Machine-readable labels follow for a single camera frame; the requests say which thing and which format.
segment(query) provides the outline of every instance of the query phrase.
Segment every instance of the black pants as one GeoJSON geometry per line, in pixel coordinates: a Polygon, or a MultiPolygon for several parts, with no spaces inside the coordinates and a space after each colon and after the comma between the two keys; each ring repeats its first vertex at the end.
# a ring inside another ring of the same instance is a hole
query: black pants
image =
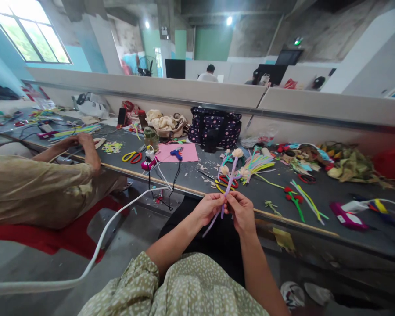
{"type": "MultiPolygon", "coordinates": [[[[159,237],[169,233],[183,219],[185,219],[198,205],[199,199],[184,197],[182,204],[171,215],[161,229],[159,237]]],[[[203,227],[184,253],[200,252],[211,257],[237,283],[245,287],[243,258],[241,257],[240,239],[234,228],[231,215],[218,215],[211,230],[202,238],[208,226],[203,227]]]]}

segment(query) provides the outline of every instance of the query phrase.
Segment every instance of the hand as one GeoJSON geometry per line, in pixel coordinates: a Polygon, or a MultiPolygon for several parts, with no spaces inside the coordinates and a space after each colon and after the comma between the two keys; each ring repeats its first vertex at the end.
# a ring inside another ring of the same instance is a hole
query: hand
{"type": "Polygon", "coordinates": [[[63,139],[62,141],[58,142],[54,146],[56,148],[58,148],[59,150],[66,151],[70,147],[74,147],[77,145],[79,145],[78,137],[77,136],[70,136],[70,137],[67,137],[67,138],[63,139]]]}
{"type": "Polygon", "coordinates": [[[226,206],[225,196],[222,193],[210,193],[204,196],[191,214],[203,227],[211,222],[217,212],[221,211],[223,204],[226,206]]]}
{"type": "Polygon", "coordinates": [[[79,144],[81,144],[83,147],[92,145],[95,147],[95,143],[93,142],[93,137],[91,134],[88,133],[80,133],[78,134],[78,140],[79,144]]]}
{"type": "Polygon", "coordinates": [[[256,234],[255,213],[251,200],[237,191],[230,192],[226,198],[229,206],[224,212],[234,214],[234,227],[239,236],[256,234]]]}

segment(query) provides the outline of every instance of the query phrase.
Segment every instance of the green polka dot dress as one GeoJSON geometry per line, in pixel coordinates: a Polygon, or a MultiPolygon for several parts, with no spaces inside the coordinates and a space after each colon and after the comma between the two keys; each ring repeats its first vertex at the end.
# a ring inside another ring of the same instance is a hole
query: green polka dot dress
{"type": "Polygon", "coordinates": [[[157,266],[142,252],[82,308],[80,316],[268,315],[210,257],[186,254],[159,285],[157,266]]]}

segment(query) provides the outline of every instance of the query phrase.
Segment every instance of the table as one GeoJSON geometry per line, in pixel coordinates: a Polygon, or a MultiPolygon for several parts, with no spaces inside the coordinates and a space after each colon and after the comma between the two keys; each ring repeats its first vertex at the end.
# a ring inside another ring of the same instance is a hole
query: table
{"type": "MultiPolygon", "coordinates": [[[[74,121],[75,119],[64,117],[64,120],[74,121]]],[[[54,124],[51,124],[51,126],[55,130],[66,129],[64,126],[54,124]]],[[[0,133],[1,136],[12,140],[19,140],[21,130],[24,127],[4,131],[5,128],[6,126],[2,127],[2,132],[0,133]]],[[[102,165],[105,168],[129,176],[132,179],[147,182],[147,172],[144,172],[141,169],[140,163],[131,164],[130,162],[122,161],[122,156],[128,152],[137,150],[144,143],[143,140],[139,140],[135,134],[123,129],[114,131],[115,127],[104,126],[99,131],[100,134],[113,133],[106,136],[94,134],[94,137],[105,137],[107,141],[117,141],[123,144],[121,153],[119,154],[107,154],[102,150],[98,150],[102,165]]],[[[40,133],[38,127],[29,128],[24,132],[23,137],[36,132],[40,133]]],[[[25,142],[28,147],[34,146],[47,148],[50,146],[48,141],[40,140],[36,135],[28,137],[23,142],[25,142]]],[[[200,162],[181,163],[181,172],[175,184],[175,191],[185,195],[202,197],[207,193],[218,192],[218,190],[211,188],[211,184],[209,182],[204,182],[204,179],[202,179],[203,175],[198,172],[198,163],[201,163],[204,167],[208,168],[208,170],[206,170],[208,173],[216,175],[216,164],[220,164],[222,162],[219,156],[224,151],[219,150],[215,154],[210,154],[205,153],[199,145],[196,145],[196,148],[200,162]]],[[[82,161],[84,159],[84,155],[83,153],[79,153],[72,156],[72,158],[82,161]]],[[[174,175],[177,172],[178,164],[161,163],[160,168],[167,180],[172,184],[174,175]]],[[[315,215],[307,203],[303,203],[301,208],[306,223],[302,223],[297,209],[292,202],[286,200],[285,193],[282,189],[271,186],[266,182],[253,177],[249,185],[244,187],[240,184],[238,190],[253,201],[255,215],[257,218],[264,219],[293,230],[313,234],[323,239],[328,239],[341,245],[395,262],[395,227],[383,223],[379,216],[374,212],[364,211],[359,214],[359,217],[367,225],[375,227],[381,231],[353,231],[342,226],[329,207],[329,203],[331,202],[336,201],[346,203],[350,201],[351,197],[349,196],[349,193],[360,194],[368,199],[384,198],[395,201],[395,190],[383,190],[380,186],[362,183],[339,183],[337,180],[330,178],[324,171],[316,172],[316,184],[307,185],[302,183],[298,179],[297,175],[282,163],[277,162],[275,164],[275,168],[276,171],[264,173],[262,175],[270,182],[283,187],[290,186],[290,181],[295,180],[313,199],[319,211],[329,216],[330,220],[325,220],[325,226],[321,225],[316,220],[315,215]],[[270,208],[265,208],[265,200],[271,200],[275,205],[277,205],[277,210],[283,215],[283,218],[273,214],[270,208]]],[[[157,169],[154,169],[151,172],[151,182],[154,184],[163,183],[157,169]]]]}

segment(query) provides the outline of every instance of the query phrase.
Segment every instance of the floor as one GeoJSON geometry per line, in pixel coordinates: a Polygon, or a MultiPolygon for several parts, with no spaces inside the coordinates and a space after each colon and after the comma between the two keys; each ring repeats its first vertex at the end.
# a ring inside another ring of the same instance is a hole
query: floor
{"type": "MultiPolygon", "coordinates": [[[[142,189],[141,184],[135,184],[130,192],[130,198],[136,195],[135,191],[142,189]]],[[[173,197],[172,201],[181,200],[181,197],[173,197]]],[[[149,197],[144,197],[136,205],[136,212],[137,214],[131,211],[124,220],[113,236],[105,256],[81,285],[64,291],[0,296],[0,316],[77,315],[89,298],[99,292],[110,279],[119,277],[132,258],[157,240],[160,229],[168,219],[166,216],[168,212],[160,205],[155,205],[149,197]],[[153,208],[155,212],[139,205],[153,208]]],[[[90,225],[90,235],[94,239],[99,237],[105,225],[105,219],[103,214],[93,219],[90,225]]],[[[264,241],[263,246],[278,250],[278,246],[272,241],[264,241]]],[[[345,293],[356,292],[319,273],[303,268],[295,262],[281,261],[273,255],[267,255],[267,259],[279,286],[288,280],[294,280],[301,285],[303,281],[311,281],[322,286],[340,289],[345,293]]],[[[87,263],[88,260],[85,258],[65,250],[60,250],[57,254],[50,256],[17,243],[0,241],[0,282],[73,279],[83,273],[87,263]]],[[[313,304],[308,298],[306,300],[309,304],[313,304]]]]}

